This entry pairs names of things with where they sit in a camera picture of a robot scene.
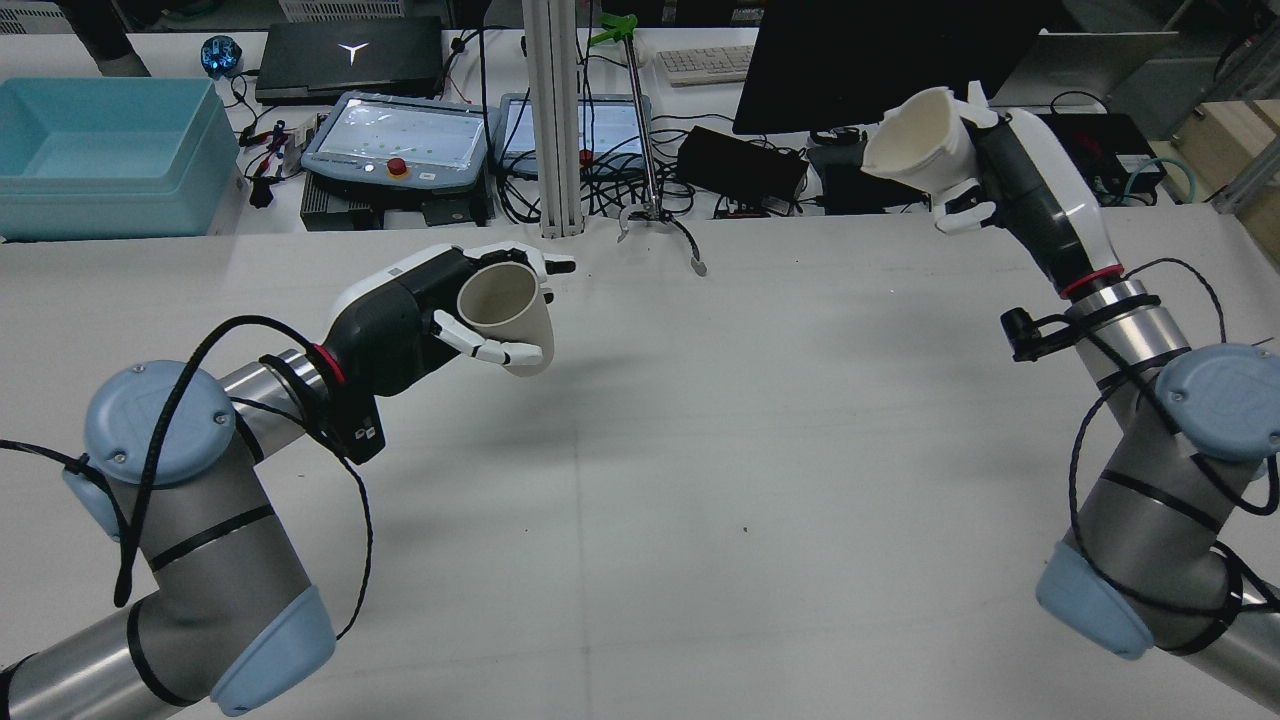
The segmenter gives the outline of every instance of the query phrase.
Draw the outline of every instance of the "green clamp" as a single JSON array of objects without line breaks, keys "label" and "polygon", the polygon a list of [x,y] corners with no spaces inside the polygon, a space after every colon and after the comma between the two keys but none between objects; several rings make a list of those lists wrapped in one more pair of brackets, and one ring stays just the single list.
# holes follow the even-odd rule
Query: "green clamp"
[{"label": "green clamp", "polygon": [[640,20],[634,14],[611,15],[609,13],[600,13],[600,27],[604,28],[604,32],[588,40],[586,46],[593,47],[605,40],[617,42],[625,37],[635,37],[637,24],[640,24]]}]

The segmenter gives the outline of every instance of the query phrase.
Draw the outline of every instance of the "blue cable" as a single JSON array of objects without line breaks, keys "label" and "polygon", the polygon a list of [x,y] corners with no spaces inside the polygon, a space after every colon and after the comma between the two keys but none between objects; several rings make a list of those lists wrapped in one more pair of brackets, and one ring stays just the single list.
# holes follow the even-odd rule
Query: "blue cable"
[{"label": "blue cable", "polygon": [[1151,158],[1149,160],[1143,160],[1140,165],[1138,165],[1132,173],[1129,173],[1129,181],[1124,183],[1124,192],[1120,193],[1120,200],[1124,201],[1125,197],[1129,197],[1129,192],[1133,191],[1133,183],[1138,179],[1138,173],[1157,163],[1169,163],[1170,165],[1178,165],[1178,168],[1187,174],[1187,183],[1189,186],[1189,191],[1187,193],[1187,201],[1196,202],[1196,174],[1192,173],[1192,169],[1187,167],[1187,163],[1183,163],[1181,160],[1178,160],[1175,158]]}]

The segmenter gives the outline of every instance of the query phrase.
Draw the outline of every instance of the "black laptop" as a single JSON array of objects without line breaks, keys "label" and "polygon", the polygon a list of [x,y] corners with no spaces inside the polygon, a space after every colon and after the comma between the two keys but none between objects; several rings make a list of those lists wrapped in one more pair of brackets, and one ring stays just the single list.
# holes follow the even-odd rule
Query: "black laptop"
[{"label": "black laptop", "polygon": [[440,81],[440,18],[276,23],[253,97],[333,105],[348,90],[428,97]]}]

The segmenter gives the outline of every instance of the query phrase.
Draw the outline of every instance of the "desk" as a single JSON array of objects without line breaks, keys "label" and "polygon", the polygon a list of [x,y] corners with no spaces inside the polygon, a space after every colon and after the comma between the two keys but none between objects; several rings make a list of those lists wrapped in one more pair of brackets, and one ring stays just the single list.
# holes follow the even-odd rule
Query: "desk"
[{"label": "desk", "polygon": [[[1280,279],[1210,208],[1107,210],[1120,258],[1180,256],[1230,337],[1280,336]],[[1039,610],[1066,529],[1066,464],[1093,398],[1071,354],[1015,365],[997,316],[1061,310],[1011,237],[927,215],[612,223],[0,246],[0,436],[74,452],[97,386],[184,359],[262,313],[320,336],[348,283],[429,242],[522,240],[557,278],[556,361],[517,379],[456,360],[381,404],[365,612],[259,720],[1263,719],[1160,652],[1125,662]],[[1188,337],[1203,291],[1144,274]],[[246,329],[206,366],[285,343]],[[1116,439],[1091,432],[1082,478]],[[259,468],[335,623],[364,529],[355,489],[298,442]],[[118,553],[58,479],[0,462],[0,662],[106,615]],[[1280,578],[1274,524],[1224,539]],[[154,587],[137,571],[137,593]],[[178,715],[220,717],[200,703]]]},{"label": "desk", "polygon": [[[641,28],[637,37],[650,53],[658,50],[680,47],[708,47],[728,45],[751,45],[755,42],[755,28]],[[460,31],[444,33],[444,49],[448,51],[449,40]],[[138,56],[147,64],[155,76],[163,77],[205,77],[200,67],[200,45],[212,32],[204,33],[142,33],[131,35],[129,40],[138,53]],[[486,35],[486,58],[489,76],[489,104],[497,106],[504,92],[524,92],[529,87],[529,70],[526,59],[520,50],[521,29],[493,31]],[[586,47],[586,38],[591,35],[588,28],[580,28],[582,47]],[[234,32],[232,36],[244,51],[244,68],[257,68],[261,63],[262,49],[266,44],[265,32]],[[599,46],[595,53],[608,54],[608,46]],[[0,44],[0,81],[9,77],[23,76],[97,76],[88,53],[73,35],[60,36],[5,36]],[[468,100],[480,102],[480,51],[479,44],[472,41],[467,50],[454,63],[452,72],[453,81]],[[591,91],[595,94],[626,94],[631,88],[626,70],[605,61],[590,63]],[[695,115],[700,113],[723,113],[730,117],[737,109],[737,99],[742,91],[741,83],[728,83],[719,86],[699,87],[672,87],[657,63],[648,63],[641,68],[641,86],[645,95],[650,96],[653,114]],[[219,81],[219,95],[224,104],[234,102],[228,81]],[[444,100],[458,102],[458,92],[449,86],[444,94]],[[317,111],[325,111],[329,106],[289,106],[273,110],[259,129],[266,131],[276,119],[284,119],[291,126],[305,120]],[[232,127],[237,131],[247,126],[252,114],[238,106],[228,110]],[[659,120],[658,127],[689,128],[694,124],[704,124],[712,129],[730,132],[730,123],[718,119],[701,120]],[[780,145],[800,147],[804,143],[804,133],[791,133],[773,138]],[[248,164],[250,159],[257,154],[251,149],[242,154],[241,168]],[[810,173],[809,187],[817,188],[818,178]],[[306,228],[298,218],[298,208],[302,201],[302,178],[296,178],[273,188],[275,201],[265,210],[250,208],[246,202],[239,217],[237,232],[242,234],[303,232]],[[529,183],[536,196],[536,184]],[[701,199],[698,213],[694,215],[709,218],[716,200]],[[498,213],[498,223],[507,219]],[[389,227],[392,228],[421,228],[421,217],[410,213],[389,214]]]}]

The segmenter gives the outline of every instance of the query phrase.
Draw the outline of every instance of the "black monitor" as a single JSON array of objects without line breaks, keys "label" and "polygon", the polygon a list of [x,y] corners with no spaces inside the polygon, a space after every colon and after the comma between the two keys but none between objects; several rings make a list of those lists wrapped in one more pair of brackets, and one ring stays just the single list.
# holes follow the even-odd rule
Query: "black monitor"
[{"label": "black monitor", "polygon": [[991,97],[1061,13],[1061,0],[769,0],[733,132],[879,122],[946,85]]}]

